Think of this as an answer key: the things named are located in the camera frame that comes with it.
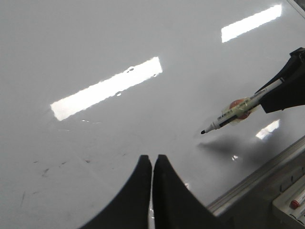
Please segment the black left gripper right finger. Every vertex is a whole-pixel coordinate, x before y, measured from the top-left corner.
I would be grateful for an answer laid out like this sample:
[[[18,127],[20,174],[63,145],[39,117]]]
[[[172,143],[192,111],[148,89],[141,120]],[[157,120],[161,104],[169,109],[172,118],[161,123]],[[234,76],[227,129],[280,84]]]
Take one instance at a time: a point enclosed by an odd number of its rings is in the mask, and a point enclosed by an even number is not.
[[[229,228],[188,190],[166,155],[158,155],[152,187],[156,229]]]

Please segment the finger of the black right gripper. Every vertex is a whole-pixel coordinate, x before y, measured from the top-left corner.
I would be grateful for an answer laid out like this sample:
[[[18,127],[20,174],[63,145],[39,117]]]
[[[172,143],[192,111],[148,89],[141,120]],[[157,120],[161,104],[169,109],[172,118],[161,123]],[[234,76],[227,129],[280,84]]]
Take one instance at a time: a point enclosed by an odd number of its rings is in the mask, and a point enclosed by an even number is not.
[[[300,47],[290,53],[281,71],[260,90],[280,80],[282,83],[260,99],[266,113],[305,104],[305,49]]]

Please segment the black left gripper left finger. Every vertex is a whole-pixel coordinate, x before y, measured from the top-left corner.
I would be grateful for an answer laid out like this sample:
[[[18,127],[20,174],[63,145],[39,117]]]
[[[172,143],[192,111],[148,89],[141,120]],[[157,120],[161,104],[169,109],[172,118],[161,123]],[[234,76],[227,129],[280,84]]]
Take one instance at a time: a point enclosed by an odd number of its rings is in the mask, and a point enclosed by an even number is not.
[[[141,155],[137,165],[115,198],[83,229],[147,229],[152,165]]]

